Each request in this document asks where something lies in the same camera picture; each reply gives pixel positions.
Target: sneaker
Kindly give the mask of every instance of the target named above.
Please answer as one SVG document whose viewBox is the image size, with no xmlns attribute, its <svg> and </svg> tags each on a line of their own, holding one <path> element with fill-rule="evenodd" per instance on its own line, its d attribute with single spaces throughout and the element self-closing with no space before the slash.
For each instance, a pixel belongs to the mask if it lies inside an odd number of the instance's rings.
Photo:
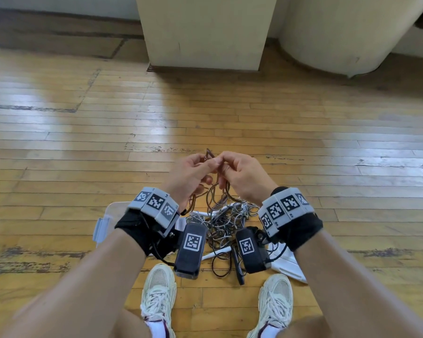
<svg viewBox="0 0 423 338">
<path fill-rule="evenodd" d="M 172 269 L 158 263 L 147 275 L 141 296 L 141 316 L 144 321 L 163 320 L 169 338 L 175 338 L 171 328 L 171 310 L 174 306 L 177 284 Z"/>
<path fill-rule="evenodd" d="M 287 327 L 293 316 L 293 291 L 291 284 L 283 274 L 270 276 L 258 294 L 258 324 L 249 331 L 247 338 L 257 338 L 259 332 L 271 325 L 277 328 Z"/>
</svg>

